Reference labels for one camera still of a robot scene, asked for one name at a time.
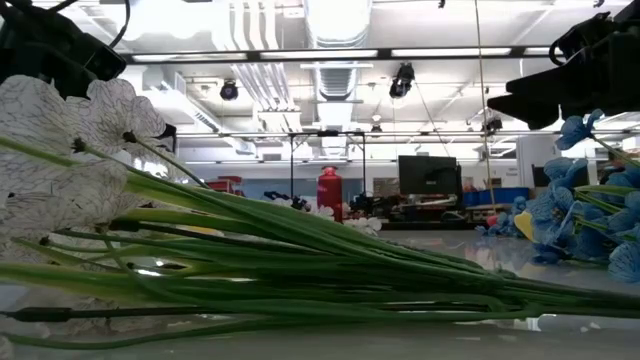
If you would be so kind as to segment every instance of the computer monitor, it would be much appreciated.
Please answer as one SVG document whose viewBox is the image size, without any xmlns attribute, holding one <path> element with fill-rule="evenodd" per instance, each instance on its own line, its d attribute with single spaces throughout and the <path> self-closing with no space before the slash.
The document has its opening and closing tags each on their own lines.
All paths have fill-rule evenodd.
<svg viewBox="0 0 640 360">
<path fill-rule="evenodd" d="M 535 187 L 547 187 L 551 182 L 551 179 L 544 173 L 543 166 L 531 165 L 533 170 L 533 186 Z M 573 178 L 573 186 L 589 185 L 589 170 L 587 167 L 583 167 L 578 170 L 576 176 Z"/>
<path fill-rule="evenodd" d="M 454 157 L 399 156 L 400 193 L 457 194 L 460 173 Z"/>
</svg>

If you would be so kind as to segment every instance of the flower bouquet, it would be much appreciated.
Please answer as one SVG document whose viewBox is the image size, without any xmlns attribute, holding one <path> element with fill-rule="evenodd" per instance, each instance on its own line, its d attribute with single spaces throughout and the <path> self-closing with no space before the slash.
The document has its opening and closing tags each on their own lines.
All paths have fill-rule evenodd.
<svg viewBox="0 0 640 360">
<path fill-rule="evenodd" d="M 587 166 L 585 159 L 547 162 L 544 172 L 551 179 L 549 189 L 526 207 L 531 214 L 533 246 L 539 253 L 533 260 L 542 264 L 577 260 L 606 265 L 615 279 L 638 282 L 640 164 L 593 135 L 593 125 L 602 115 L 596 110 L 586 124 L 582 117 L 569 117 L 556 145 L 568 150 L 590 138 L 622 159 L 625 170 L 611 174 L 605 185 L 574 188 L 577 171 Z"/>
<path fill-rule="evenodd" d="M 38 79 L 13 76 L 0 85 L 0 125 L 0 191 L 11 193 L 1 214 L 0 279 L 64 295 L 56 307 L 2 315 L 49 329 L 83 325 L 48 337 L 2 326 L 4 344 L 95 350 L 303 326 L 545 313 L 640 318 L 637 297 L 488 271 L 290 207 L 177 184 L 119 163 L 112 154 L 144 149 L 199 181 L 153 145 L 164 123 L 123 80 L 95 81 L 86 98 L 65 100 Z M 73 153 L 92 158 L 80 162 Z M 601 227 L 586 214 L 572 223 Z M 197 328 L 124 340 L 71 338 L 113 330 L 122 319 L 133 319 L 125 328 L 135 330 L 144 319 L 203 314 L 216 317 L 194 316 Z"/>
</svg>

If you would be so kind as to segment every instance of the ceiling duct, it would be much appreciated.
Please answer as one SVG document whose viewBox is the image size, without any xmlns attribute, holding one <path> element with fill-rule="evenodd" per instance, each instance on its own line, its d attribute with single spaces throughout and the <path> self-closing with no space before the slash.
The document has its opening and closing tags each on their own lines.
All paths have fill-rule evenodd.
<svg viewBox="0 0 640 360">
<path fill-rule="evenodd" d="M 365 46 L 371 18 L 372 0 L 305 0 L 307 35 L 314 49 L 362 48 Z M 353 100 L 357 69 L 348 68 L 353 61 L 336 62 L 346 68 L 315 69 L 318 117 L 324 128 L 344 130 L 351 122 L 353 104 L 335 101 Z M 346 138 L 323 139 L 325 153 L 342 155 Z"/>
</svg>

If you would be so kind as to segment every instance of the ceiling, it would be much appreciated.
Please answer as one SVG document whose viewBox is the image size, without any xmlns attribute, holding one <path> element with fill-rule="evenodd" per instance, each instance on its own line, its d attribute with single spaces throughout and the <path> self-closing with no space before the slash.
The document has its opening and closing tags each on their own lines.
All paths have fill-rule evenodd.
<svg viewBox="0 0 640 360">
<path fill-rule="evenodd" d="M 34 2 L 47 7 L 57 1 Z M 478 41 L 473 0 L 448 0 L 443 9 L 438 9 L 438 1 L 373 0 L 366 47 L 548 46 L 571 26 L 599 12 L 610 11 L 615 15 L 630 2 L 607 0 L 602 7 L 593 8 L 593 0 L 479 0 Z M 302 4 L 302 0 L 275 0 L 276 36 L 281 48 L 309 47 Z M 147 24 L 153 29 L 136 39 L 122 41 L 116 49 L 122 53 L 216 51 L 211 33 L 217 31 L 217 27 L 215 21 L 211 20 L 211 9 L 206 5 L 189 3 L 186 8 L 181 8 L 186 9 L 181 12 L 156 5 L 155 10 L 149 10 L 146 17 L 133 12 L 132 24 Z M 245 11 L 245 23 L 248 23 L 248 7 Z M 118 0 L 80 0 L 65 10 L 64 14 L 84 31 L 110 42 L 119 29 L 124 6 Z M 340 8 L 336 8 L 332 19 L 327 21 L 349 19 L 345 18 Z M 368 131 L 373 122 L 372 116 L 379 115 L 384 131 L 431 131 L 434 125 L 439 130 L 466 131 L 472 128 L 478 131 L 483 121 L 479 112 L 484 108 L 481 80 L 488 89 L 486 96 L 491 97 L 504 93 L 504 83 L 509 80 L 554 66 L 542 58 L 491 59 L 482 61 L 480 71 L 478 60 L 413 61 L 415 85 L 405 98 L 393 101 L 388 96 L 388 89 L 390 79 L 400 63 L 374 61 L 371 62 L 372 68 L 358 70 L 351 129 Z M 285 63 L 283 66 L 291 95 L 300 109 L 301 126 L 307 129 L 317 127 L 313 72 L 301 69 L 300 63 Z M 163 80 L 172 80 L 173 74 L 180 74 L 187 82 L 187 95 L 220 121 L 223 132 L 259 130 L 255 128 L 254 100 L 242 84 L 239 84 L 236 100 L 223 101 L 219 96 L 223 79 L 234 77 L 230 65 L 173 64 L 153 65 L 146 69 Z M 148 78 L 153 77 L 146 76 L 143 90 L 149 90 Z M 190 125 L 188 117 L 185 120 L 179 111 L 172 111 L 170 106 L 165 110 L 163 112 L 169 122 L 181 125 L 180 131 L 209 131 L 198 126 L 182 126 Z M 634 126 L 636 120 L 635 115 L 624 116 L 608 125 L 616 129 L 626 128 Z M 503 123 L 506 129 L 526 129 L 524 123 L 515 119 L 503 117 Z M 215 143 L 220 141 L 192 140 L 193 146 Z"/>
</svg>

